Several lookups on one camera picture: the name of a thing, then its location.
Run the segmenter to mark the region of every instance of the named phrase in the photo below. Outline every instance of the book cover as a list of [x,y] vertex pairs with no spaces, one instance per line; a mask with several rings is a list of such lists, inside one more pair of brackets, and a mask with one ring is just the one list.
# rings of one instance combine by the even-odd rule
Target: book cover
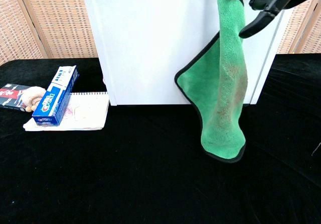
[[29,86],[7,83],[0,88],[0,107],[26,111],[21,96],[27,88]]

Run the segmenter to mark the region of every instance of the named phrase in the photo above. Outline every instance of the spiral binding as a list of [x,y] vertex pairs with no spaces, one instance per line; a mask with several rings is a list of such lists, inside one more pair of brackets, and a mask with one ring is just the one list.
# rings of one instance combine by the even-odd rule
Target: spiral binding
[[104,95],[107,92],[71,92],[71,95]]

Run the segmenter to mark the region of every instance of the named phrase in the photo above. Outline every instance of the book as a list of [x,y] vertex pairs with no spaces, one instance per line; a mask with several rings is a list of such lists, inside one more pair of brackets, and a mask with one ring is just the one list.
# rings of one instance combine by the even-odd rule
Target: book
[[29,86],[7,83],[0,88],[0,107],[26,111],[21,96],[27,88]]
[[73,92],[59,126],[38,126],[33,118],[24,124],[26,131],[100,130],[109,107],[107,92]]

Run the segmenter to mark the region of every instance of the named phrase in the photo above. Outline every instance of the blue toothpaste box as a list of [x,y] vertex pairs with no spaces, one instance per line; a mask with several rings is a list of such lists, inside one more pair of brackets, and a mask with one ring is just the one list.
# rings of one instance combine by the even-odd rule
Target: blue toothpaste box
[[76,66],[59,67],[32,117],[40,126],[58,126],[79,74]]

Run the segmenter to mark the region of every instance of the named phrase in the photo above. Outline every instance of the white cabinet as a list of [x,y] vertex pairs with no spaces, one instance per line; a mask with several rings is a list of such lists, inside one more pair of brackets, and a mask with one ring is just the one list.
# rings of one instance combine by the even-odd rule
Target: white cabinet
[[[258,14],[245,2],[246,22]],[[219,30],[216,0],[85,0],[112,105],[188,103],[174,75]],[[290,11],[244,40],[245,103],[256,103]]]

